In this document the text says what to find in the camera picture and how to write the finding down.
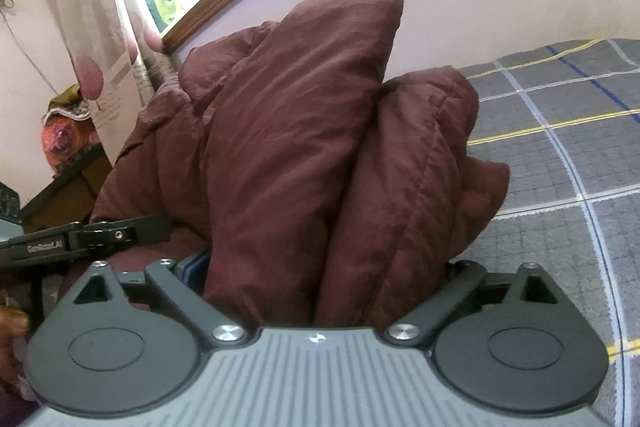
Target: metal screw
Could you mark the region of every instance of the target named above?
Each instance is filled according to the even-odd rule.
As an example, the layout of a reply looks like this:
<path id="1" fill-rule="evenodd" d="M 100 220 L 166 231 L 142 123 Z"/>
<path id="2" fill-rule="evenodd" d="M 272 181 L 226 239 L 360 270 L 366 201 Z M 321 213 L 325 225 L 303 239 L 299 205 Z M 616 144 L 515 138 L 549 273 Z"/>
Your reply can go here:
<path id="1" fill-rule="evenodd" d="M 394 324 L 386 332 L 396 341 L 412 341 L 420 335 L 420 330 L 413 324 Z"/>
<path id="2" fill-rule="evenodd" d="M 244 337 L 244 328 L 235 324 L 224 324 L 213 330 L 213 337 L 222 342 L 238 341 Z"/>

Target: yellow stripe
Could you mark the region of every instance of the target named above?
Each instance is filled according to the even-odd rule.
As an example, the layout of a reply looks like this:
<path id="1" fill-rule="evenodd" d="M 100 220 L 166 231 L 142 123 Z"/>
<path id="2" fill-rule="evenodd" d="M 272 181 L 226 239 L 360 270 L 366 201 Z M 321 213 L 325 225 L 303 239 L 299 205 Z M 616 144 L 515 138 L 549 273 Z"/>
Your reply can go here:
<path id="1" fill-rule="evenodd" d="M 469 140 L 468 145 L 480 145 L 481 143 L 497 142 L 498 140 L 505 140 L 507 138 L 515 138 L 518 136 L 527 136 L 527 134 L 534 134 L 544 131 L 545 128 L 530 127 L 528 129 L 522 129 L 520 131 L 506 132 L 504 134 L 497 134 L 496 136 L 488 136 L 487 138 L 477 138 L 475 140 Z"/>
<path id="2" fill-rule="evenodd" d="M 640 112 L 640 108 L 629 109 L 626 111 L 608 112 L 605 114 L 597 114 L 594 116 L 587 116 L 585 118 L 576 118 L 575 120 L 568 120 L 565 122 L 555 123 L 549 126 L 549 129 L 560 129 L 562 127 L 569 127 L 571 125 L 578 125 L 581 123 L 594 122 L 598 120 L 607 120 L 608 118 L 615 118 L 617 116 L 625 116 L 628 114 L 635 114 Z M 468 145 L 480 145 L 482 143 L 497 142 L 498 140 L 505 140 L 507 138 L 516 138 L 518 136 L 527 136 L 528 134 L 535 134 L 537 132 L 544 131 L 542 126 L 529 127 L 528 129 L 522 129 L 520 131 L 507 132 L 505 134 L 497 134 L 495 136 L 488 136 L 486 138 L 476 138 L 475 140 L 469 140 Z"/>
<path id="3" fill-rule="evenodd" d="M 625 116 L 626 114 L 635 114 L 640 112 L 640 108 L 628 109 L 626 111 L 608 112 L 605 114 L 598 114 L 596 116 L 587 116 L 586 118 L 577 118 L 576 120 L 569 120 L 566 122 L 555 123 L 549 127 L 553 129 L 560 129 L 561 127 L 569 127 L 570 125 L 578 125 L 579 123 L 594 122 L 598 120 L 607 120 L 607 118 L 615 118 L 617 116 Z"/>
<path id="4" fill-rule="evenodd" d="M 607 353 L 609 353 L 609 362 L 612 362 L 620 354 L 620 350 L 617 345 L 612 344 L 607 347 Z M 628 341 L 626 343 L 625 354 L 631 356 L 640 355 L 640 339 Z"/>
<path id="5" fill-rule="evenodd" d="M 468 76 L 467 79 L 471 80 L 472 78 L 478 78 L 479 76 L 487 76 L 488 74 L 498 73 L 498 71 L 511 71 L 511 70 L 519 70 L 520 68 L 526 68 L 528 66 L 535 66 L 536 64 L 543 64 L 544 62 L 550 62 L 552 60 L 556 60 L 556 58 L 564 57 L 569 53 L 579 52 L 590 48 L 594 44 L 598 42 L 602 42 L 604 39 L 593 39 L 593 41 L 585 42 L 583 45 L 578 46 L 577 48 L 571 48 L 570 50 L 565 50 L 560 52 L 559 54 L 552 55 L 551 57 L 540 58 L 540 60 L 534 60 L 532 62 L 527 62 L 526 64 L 518 64 L 516 66 L 510 66 L 508 68 L 497 68 L 495 70 L 485 71 L 484 73 L 472 74 Z"/>

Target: white stripe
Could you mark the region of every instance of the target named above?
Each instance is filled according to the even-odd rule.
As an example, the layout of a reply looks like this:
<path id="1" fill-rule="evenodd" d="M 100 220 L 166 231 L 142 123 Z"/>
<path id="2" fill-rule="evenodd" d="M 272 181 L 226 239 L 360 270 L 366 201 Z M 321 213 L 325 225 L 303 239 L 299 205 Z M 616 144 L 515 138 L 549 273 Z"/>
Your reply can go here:
<path id="1" fill-rule="evenodd" d="M 639 66 L 636 62 L 632 61 L 629 57 L 626 56 L 626 53 L 622 51 L 622 48 L 618 45 L 618 43 L 614 39 L 607 39 L 607 42 L 611 44 L 611 47 L 616 51 L 618 56 L 622 58 L 627 64 L 631 64 L 636 68 Z"/>
<path id="2" fill-rule="evenodd" d="M 552 82 L 550 84 L 543 84 L 542 86 L 527 87 L 527 89 L 519 89 L 510 92 L 504 92 L 502 94 L 494 94 L 492 96 L 484 96 L 480 99 L 480 102 L 487 102 L 488 100 L 496 100 L 497 98 L 504 98 L 505 96 L 512 96 L 521 92 L 537 91 L 539 89 L 546 89 L 547 87 L 558 87 L 566 84 L 575 84 L 576 82 L 584 82 L 585 80 L 598 80 L 600 78 L 609 78 L 610 76 L 616 76 L 617 74 L 630 74 L 640 73 L 640 68 L 630 71 L 612 71 L 611 73 L 595 74 L 593 76 L 583 76 L 580 78 L 569 78 L 568 80 L 560 80 L 559 82 Z"/>
<path id="3" fill-rule="evenodd" d="M 616 198 L 623 198 L 624 196 L 631 196 L 632 194 L 638 194 L 640 192 L 640 184 L 626 185 L 625 187 L 610 188 L 609 190 L 601 190 L 600 192 L 592 192 L 586 194 L 584 198 L 582 195 L 574 196 L 573 198 L 566 198 L 564 200 L 548 201 L 547 203 L 535 203 L 528 204 L 526 206 L 516 206 L 514 208 L 506 208 L 498 212 L 494 219 L 509 219 L 510 217 L 518 216 L 532 216 L 540 212 L 549 212 L 552 210 L 559 210 L 560 208 L 570 208 L 577 206 L 581 201 L 606 201 L 614 200 Z"/>
<path id="4" fill-rule="evenodd" d="M 548 121 L 546 121 L 545 117 L 536 107 L 530 96 L 526 92 L 524 92 L 522 86 L 518 83 L 511 72 L 506 71 L 504 68 L 502 68 L 501 63 L 498 60 L 494 62 L 494 65 L 497 68 L 502 69 L 502 74 L 504 74 L 507 80 L 511 83 L 511 86 L 513 86 L 513 88 L 520 93 L 522 101 L 527 105 L 527 107 L 529 107 L 529 110 L 532 112 L 538 123 L 545 128 L 545 134 L 553 145 L 554 149 L 556 149 L 556 153 L 558 153 L 558 156 L 560 157 L 560 160 L 562 161 L 562 164 L 564 165 L 564 168 L 569 175 L 569 179 L 574 186 L 574 190 L 578 199 L 581 196 L 581 199 L 584 200 L 584 195 L 586 193 L 584 183 L 580 178 L 580 174 L 578 173 L 578 170 L 575 167 L 571 156 L 569 156 L 569 153 L 564 148 L 564 145 L 562 145 L 562 142 L 556 135 L 555 130 L 549 127 Z M 590 203 L 589 201 L 583 201 L 582 203 L 580 203 L 580 208 L 587 223 L 587 229 L 589 230 L 593 250 L 596 253 L 598 268 L 600 269 L 600 278 L 602 279 L 602 285 L 604 286 L 604 292 L 607 298 L 607 306 L 609 307 L 609 317 L 611 321 L 613 338 L 615 343 L 620 345 L 622 352 L 620 355 L 620 359 L 623 371 L 616 371 L 616 425 L 622 427 L 630 427 L 632 416 L 632 390 L 630 382 L 629 360 L 628 357 L 625 357 L 624 354 L 627 339 L 626 322 L 622 306 L 620 305 L 621 303 L 620 293 L 618 291 L 618 283 L 615 279 L 615 273 L 613 272 L 609 251 L 607 250 L 604 241 L 604 234 L 602 233 L 602 230 L 600 228 L 598 216 L 593 210 L 592 203 Z M 620 394 L 622 389 L 624 389 L 624 393 L 621 397 Z"/>
<path id="5" fill-rule="evenodd" d="M 535 214 L 543 214 L 545 212 L 554 212 L 555 210 L 562 210 L 564 208 L 572 208 L 574 206 L 580 206 L 581 201 L 573 201 L 572 203 L 560 203 L 550 206 L 539 206 L 532 208 L 531 210 L 517 210 L 516 212 L 509 212 L 509 214 L 498 214 L 494 217 L 494 221 L 501 221 L 503 219 L 511 219 L 512 217 L 534 216 Z"/>

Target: finger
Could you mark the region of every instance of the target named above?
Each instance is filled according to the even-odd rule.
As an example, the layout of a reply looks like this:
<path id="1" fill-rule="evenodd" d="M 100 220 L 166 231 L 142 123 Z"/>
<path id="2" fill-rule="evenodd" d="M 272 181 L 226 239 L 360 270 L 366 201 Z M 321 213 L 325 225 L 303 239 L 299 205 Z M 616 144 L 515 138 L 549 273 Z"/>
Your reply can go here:
<path id="1" fill-rule="evenodd" d="M 14 308 L 0 307 L 0 344 L 26 335 L 28 331 L 29 315 Z"/>

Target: gray gripper base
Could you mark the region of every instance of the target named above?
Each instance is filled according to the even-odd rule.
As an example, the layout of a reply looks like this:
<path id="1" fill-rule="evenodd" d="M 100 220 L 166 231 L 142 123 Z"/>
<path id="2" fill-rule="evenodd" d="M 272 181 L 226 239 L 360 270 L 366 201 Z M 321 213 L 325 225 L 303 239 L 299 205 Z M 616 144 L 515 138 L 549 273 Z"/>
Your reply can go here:
<path id="1" fill-rule="evenodd" d="M 29 427 L 606 427 L 583 408 L 517 418 L 478 407 L 440 381 L 415 349 L 372 330 L 264 330 L 216 352 L 184 393 L 148 412 L 91 420 L 45 408 Z"/>

